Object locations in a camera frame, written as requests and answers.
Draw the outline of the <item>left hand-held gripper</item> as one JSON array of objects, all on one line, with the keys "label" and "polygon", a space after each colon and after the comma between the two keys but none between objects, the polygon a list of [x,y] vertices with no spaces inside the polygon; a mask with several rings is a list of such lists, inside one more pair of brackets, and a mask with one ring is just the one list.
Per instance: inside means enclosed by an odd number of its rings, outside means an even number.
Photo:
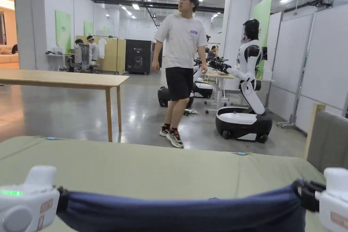
[{"label": "left hand-held gripper", "polygon": [[24,183],[0,187],[1,232],[38,232],[67,209],[67,190],[53,185],[56,172],[54,166],[34,166]]}]

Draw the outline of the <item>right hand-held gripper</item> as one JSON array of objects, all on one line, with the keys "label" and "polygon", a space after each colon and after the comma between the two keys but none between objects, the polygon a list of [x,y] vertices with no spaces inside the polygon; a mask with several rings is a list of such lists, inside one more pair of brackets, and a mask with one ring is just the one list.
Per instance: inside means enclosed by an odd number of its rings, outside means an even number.
[{"label": "right hand-held gripper", "polygon": [[301,188],[302,205],[317,213],[328,232],[348,231],[348,170],[330,167],[324,170],[326,184],[295,180],[293,187]]}]

